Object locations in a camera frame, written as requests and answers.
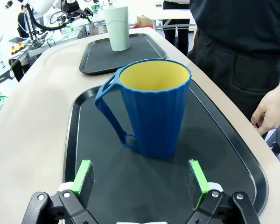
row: blue mug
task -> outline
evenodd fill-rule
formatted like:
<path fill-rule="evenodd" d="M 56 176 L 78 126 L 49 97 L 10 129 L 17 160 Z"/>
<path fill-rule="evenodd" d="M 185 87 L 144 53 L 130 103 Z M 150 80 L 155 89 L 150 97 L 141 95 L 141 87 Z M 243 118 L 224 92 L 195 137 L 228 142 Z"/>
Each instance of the blue mug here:
<path fill-rule="evenodd" d="M 111 123 L 124 146 L 149 158 L 170 157 L 176 149 L 191 77 L 188 67 L 175 61 L 134 62 L 118 69 L 99 88 L 95 106 Z M 122 129 L 103 100 L 116 85 L 120 86 L 134 134 Z M 129 144 L 127 136 L 135 137 L 137 145 Z"/>

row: screw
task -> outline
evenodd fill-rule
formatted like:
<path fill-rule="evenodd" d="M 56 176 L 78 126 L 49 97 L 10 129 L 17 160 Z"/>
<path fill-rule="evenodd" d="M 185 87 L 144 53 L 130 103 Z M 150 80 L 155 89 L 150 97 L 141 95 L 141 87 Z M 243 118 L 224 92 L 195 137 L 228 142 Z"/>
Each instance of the screw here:
<path fill-rule="evenodd" d="M 244 198 L 244 196 L 242 194 L 237 194 L 237 199 L 238 200 L 242 200 Z"/>
<path fill-rule="evenodd" d="M 212 195 L 213 197 L 218 197 L 218 196 L 219 196 L 219 192 L 214 191 L 211 195 Z"/>
<path fill-rule="evenodd" d="M 37 199 L 40 200 L 40 201 L 42 201 L 44 198 L 45 198 L 45 195 L 39 195 L 39 196 L 37 196 Z"/>
<path fill-rule="evenodd" d="M 69 192 L 65 192 L 65 193 L 63 194 L 63 196 L 64 196 L 64 197 L 70 197 L 70 193 L 69 193 Z"/>

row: human hand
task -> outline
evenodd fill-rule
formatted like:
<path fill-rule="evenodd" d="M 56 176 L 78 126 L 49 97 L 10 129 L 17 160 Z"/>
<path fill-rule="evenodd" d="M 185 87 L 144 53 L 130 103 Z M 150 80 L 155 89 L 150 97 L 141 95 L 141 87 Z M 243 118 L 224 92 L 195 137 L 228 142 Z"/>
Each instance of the human hand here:
<path fill-rule="evenodd" d="M 268 92 L 261 100 L 251 118 L 252 125 L 260 135 L 280 125 L 280 89 Z"/>

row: light green cup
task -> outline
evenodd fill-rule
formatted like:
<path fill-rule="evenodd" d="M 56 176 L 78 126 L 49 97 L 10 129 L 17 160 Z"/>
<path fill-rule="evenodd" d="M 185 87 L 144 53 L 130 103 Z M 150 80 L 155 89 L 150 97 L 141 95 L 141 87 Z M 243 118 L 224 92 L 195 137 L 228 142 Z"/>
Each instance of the light green cup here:
<path fill-rule="evenodd" d="M 103 9 L 111 48 L 123 51 L 130 48 L 128 7 L 107 7 Z"/>

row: beige tabletop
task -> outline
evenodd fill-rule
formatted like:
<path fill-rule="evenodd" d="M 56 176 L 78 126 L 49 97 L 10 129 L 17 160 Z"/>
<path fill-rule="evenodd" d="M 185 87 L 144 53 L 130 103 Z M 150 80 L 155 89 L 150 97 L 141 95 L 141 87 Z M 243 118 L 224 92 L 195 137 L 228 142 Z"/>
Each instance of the beige tabletop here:
<path fill-rule="evenodd" d="M 236 106 L 186 56 L 150 28 L 168 59 L 187 65 L 193 80 L 223 112 L 264 169 L 269 195 L 262 224 L 280 224 L 280 163 Z M 63 179 L 70 111 L 83 91 L 104 83 L 110 74 L 87 77 L 79 71 L 92 36 L 45 51 L 0 112 L 0 224 L 19 224 L 33 193 L 55 194 Z"/>

